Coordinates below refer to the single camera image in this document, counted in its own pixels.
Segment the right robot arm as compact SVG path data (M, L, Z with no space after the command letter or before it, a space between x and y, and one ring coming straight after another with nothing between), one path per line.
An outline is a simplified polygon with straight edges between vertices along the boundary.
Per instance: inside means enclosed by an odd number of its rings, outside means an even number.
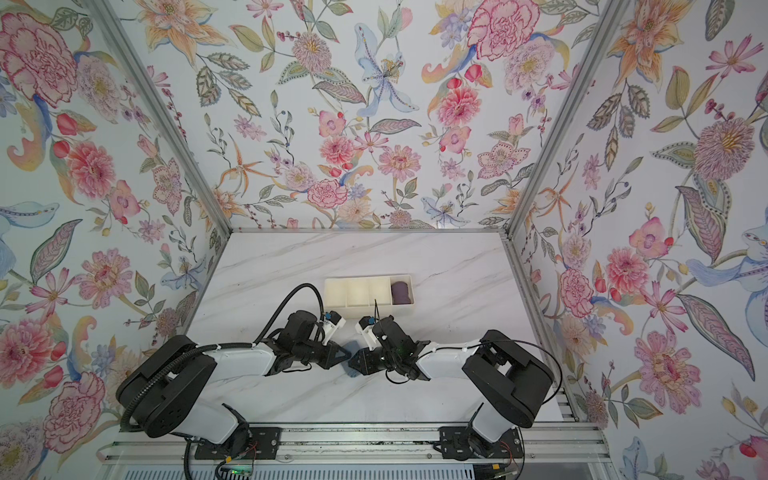
M352 370L370 376L395 372L407 381L461 379L482 397L469 422L471 439L496 443L515 427L530 428L555 395L553 371L526 348L529 342L498 330L461 344L412 339L392 316L366 316L355 325L365 342L349 360Z

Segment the blue orange green sock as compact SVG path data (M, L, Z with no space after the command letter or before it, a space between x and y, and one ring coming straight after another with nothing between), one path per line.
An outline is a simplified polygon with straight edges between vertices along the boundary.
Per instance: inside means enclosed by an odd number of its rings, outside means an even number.
M350 354L350 358L342 365L344 372L352 378L365 376L364 360L367 347L364 344L360 344L358 341L350 341L344 344L343 348Z

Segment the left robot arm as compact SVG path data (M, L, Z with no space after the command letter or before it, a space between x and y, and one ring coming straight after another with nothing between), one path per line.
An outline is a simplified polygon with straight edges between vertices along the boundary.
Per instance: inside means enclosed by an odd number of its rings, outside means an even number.
M175 435L240 448L252 438L249 423L227 404L201 399L215 382L286 374L294 365L329 370L351 358L333 335L346 324L336 311L320 319L299 310L276 334L255 342L198 345L176 335L144 361L116 390L122 432L150 438Z

